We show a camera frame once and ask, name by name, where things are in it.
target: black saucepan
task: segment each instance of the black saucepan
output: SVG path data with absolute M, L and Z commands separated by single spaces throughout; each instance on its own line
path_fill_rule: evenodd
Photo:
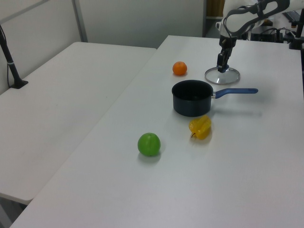
M 227 88 L 213 92 L 213 88 L 206 82 L 199 80 L 186 80 L 177 83 L 172 88 L 173 108 L 181 115 L 196 117 L 209 112 L 211 99 L 220 98 L 226 94 L 256 94 L 257 89 Z

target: blue handle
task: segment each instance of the blue handle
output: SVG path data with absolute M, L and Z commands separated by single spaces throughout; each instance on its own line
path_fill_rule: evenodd
M 256 94 L 258 89 L 223 89 L 215 93 L 215 99 L 218 99 L 226 94 Z

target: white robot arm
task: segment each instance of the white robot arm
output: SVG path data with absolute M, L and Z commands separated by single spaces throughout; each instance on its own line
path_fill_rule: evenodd
M 260 26 L 272 15 L 303 8 L 304 0 L 226 0 L 224 17 L 218 25 L 222 47 L 218 55 L 218 71 L 224 73 L 228 68 L 227 62 L 238 36 Z

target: green ball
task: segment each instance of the green ball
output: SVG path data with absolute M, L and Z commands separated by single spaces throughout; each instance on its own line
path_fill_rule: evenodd
M 156 134 L 146 133 L 138 140 L 137 147 L 139 152 L 145 156 L 157 156 L 161 148 L 161 141 Z

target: orange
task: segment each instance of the orange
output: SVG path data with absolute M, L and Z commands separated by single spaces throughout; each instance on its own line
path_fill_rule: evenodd
M 176 62 L 173 65 L 172 70 L 175 75 L 182 76 L 187 72 L 187 65 L 184 62 Z

